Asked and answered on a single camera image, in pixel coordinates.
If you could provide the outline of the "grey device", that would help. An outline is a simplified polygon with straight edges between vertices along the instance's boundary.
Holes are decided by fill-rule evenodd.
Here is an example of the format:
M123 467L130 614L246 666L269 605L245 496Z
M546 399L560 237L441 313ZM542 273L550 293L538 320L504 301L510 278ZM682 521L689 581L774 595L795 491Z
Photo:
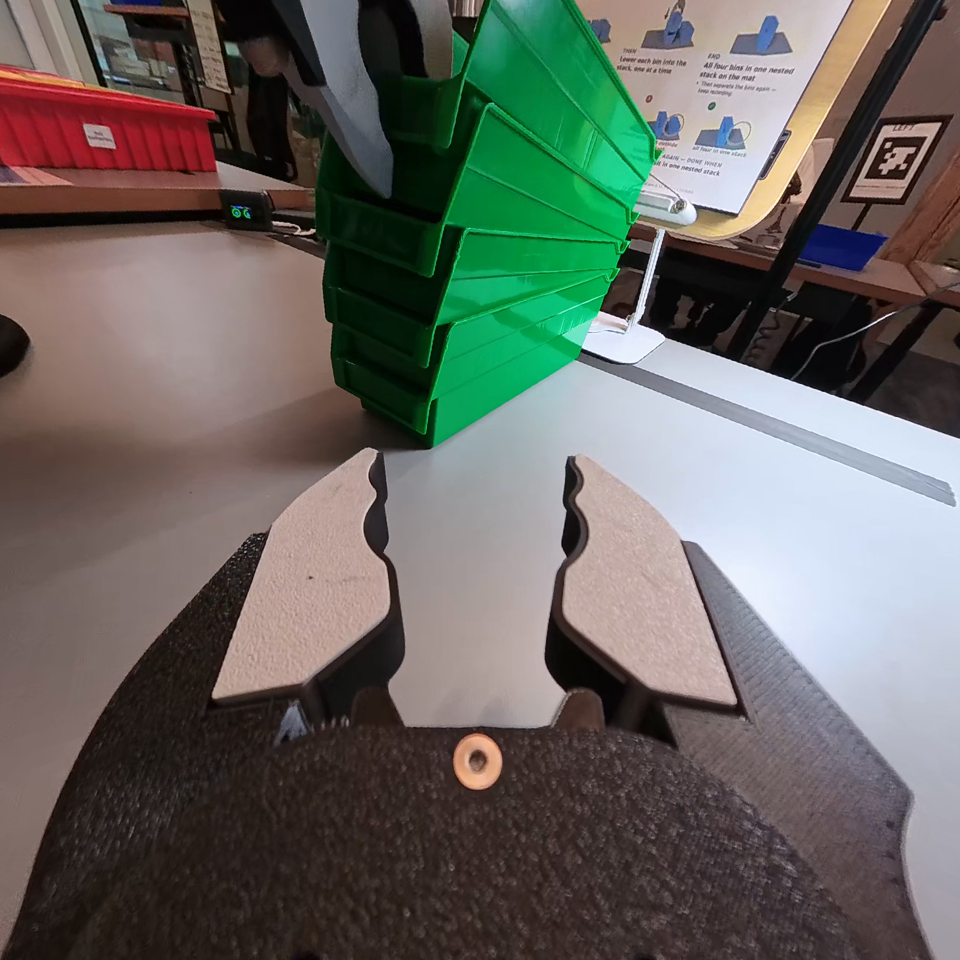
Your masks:
M274 231L274 204L265 190L220 189L222 222L234 231L270 234Z

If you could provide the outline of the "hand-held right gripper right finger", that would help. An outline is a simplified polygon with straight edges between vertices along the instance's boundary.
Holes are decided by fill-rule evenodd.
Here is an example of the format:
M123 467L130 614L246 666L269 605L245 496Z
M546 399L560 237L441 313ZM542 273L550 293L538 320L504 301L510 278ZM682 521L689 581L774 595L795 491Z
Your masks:
M601 727L663 707L737 715L739 696L681 536L585 454L565 463L564 523L544 659Z

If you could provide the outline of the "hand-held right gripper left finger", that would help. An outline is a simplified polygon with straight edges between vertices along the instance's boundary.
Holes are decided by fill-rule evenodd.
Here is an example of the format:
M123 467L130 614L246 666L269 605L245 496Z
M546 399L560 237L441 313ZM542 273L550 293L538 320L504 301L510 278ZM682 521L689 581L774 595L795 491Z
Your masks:
M211 691L218 709L299 703L311 724L348 718L388 687L405 655L396 570L386 554L383 454L367 447L309 486L272 523Z

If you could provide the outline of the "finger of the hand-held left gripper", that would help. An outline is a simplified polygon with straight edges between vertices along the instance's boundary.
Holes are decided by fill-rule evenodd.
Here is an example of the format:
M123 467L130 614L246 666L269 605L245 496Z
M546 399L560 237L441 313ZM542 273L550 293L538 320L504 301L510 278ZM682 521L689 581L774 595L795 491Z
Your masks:
M451 79L453 25L448 1L409 1L413 12L426 77Z
M287 3L287 81L317 111L354 171L380 197L392 196L394 155L364 63L356 1Z

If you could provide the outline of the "black and white marker poster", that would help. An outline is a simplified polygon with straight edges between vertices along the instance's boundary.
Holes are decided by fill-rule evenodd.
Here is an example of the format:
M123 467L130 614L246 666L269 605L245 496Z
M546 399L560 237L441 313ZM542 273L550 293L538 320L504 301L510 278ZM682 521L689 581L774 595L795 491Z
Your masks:
M905 204L953 119L954 114L880 119L841 203Z

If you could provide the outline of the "brown wooden table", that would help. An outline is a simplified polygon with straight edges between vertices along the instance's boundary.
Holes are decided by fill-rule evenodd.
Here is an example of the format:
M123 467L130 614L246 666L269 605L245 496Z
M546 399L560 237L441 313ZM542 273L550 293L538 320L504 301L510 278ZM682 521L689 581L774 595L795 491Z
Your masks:
M865 404L893 377L933 323L958 311L958 272L914 262L872 258L850 271L802 257L743 353L734 352L746 310L773 264L770 249L667 235L653 268L654 230L637 225L620 264L646 279L666 281L655 327L692 328L683 340L798 383L841 393ZM703 304L693 319L677 321L682 298Z

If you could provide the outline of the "clear page holder bar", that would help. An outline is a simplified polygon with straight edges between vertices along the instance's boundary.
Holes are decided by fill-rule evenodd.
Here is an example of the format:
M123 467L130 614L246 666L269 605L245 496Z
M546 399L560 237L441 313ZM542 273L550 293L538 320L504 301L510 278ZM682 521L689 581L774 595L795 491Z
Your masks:
M663 229L689 227L698 217L696 207L687 199L670 191L646 187L641 190L633 209L639 220Z

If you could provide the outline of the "wood-edged white table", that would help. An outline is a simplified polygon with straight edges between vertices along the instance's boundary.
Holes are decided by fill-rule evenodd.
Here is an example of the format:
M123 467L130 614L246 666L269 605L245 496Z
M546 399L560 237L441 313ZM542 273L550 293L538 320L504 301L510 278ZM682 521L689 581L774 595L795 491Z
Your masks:
M222 162L197 173L2 166L1 214L218 211L223 190L264 191L280 210L314 206L312 189Z

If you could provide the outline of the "white board stand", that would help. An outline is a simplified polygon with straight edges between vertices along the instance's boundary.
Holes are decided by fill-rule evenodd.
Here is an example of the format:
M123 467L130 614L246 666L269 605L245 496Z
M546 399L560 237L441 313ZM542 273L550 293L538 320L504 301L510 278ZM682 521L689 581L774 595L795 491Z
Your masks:
M657 227L637 303L629 317L618 318L601 310L592 320L583 341L583 354L612 364L635 366L666 342L663 333L641 323L665 239L666 228Z

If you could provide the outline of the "red plastic bin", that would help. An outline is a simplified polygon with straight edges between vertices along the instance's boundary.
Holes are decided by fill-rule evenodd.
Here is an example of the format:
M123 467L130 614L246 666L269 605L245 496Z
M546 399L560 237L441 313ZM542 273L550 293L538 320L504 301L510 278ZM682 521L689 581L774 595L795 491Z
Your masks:
M2 165L215 172L212 111L1 67Z

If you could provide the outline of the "green plastic bin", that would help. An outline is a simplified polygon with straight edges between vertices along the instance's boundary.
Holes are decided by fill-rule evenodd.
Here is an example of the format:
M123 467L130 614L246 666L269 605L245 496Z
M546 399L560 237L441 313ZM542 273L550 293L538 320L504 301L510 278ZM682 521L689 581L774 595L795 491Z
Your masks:
M587 241L448 227L434 272L421 275L329 241L325 318L420 368L465 324L466 351L602 299L628 241Z
M467 325L452 325L426 367L332 323L334 380L367 411L436 447L576 360L606 294L471 350L462 345Z
M325 136L317 233L423 277L436 272L448 229L620 242L638 218L490 102L458 120L448 149L398 141L392 150L392 195L381 198Z
M571 1L488 1L452 78L376 81L390 140L451 145L461 100L482 96L633 211L657 160L654 133Z

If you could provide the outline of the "blue plastic bin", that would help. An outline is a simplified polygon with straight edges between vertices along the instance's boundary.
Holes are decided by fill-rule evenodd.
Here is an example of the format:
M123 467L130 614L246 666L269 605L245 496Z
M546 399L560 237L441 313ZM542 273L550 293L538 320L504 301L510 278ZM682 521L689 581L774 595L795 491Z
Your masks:
M819 223L810 234L797 263L860 273L887 240L888 236L882 233Z

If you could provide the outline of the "person's left hand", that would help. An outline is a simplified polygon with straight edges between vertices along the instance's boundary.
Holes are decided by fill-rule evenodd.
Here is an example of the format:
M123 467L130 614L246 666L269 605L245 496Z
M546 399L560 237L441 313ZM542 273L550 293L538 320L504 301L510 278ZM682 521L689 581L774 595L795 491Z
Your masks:
M237 42L241 56L252 71L263 78L282 76L294 64L289 46L274 35Z

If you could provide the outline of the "white instruction sheet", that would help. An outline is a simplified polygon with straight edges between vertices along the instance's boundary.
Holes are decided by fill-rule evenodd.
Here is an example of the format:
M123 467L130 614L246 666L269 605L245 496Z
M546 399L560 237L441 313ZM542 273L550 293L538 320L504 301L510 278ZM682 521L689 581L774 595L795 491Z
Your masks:
M648 191L738 214L852 3L579 5L654 134Z

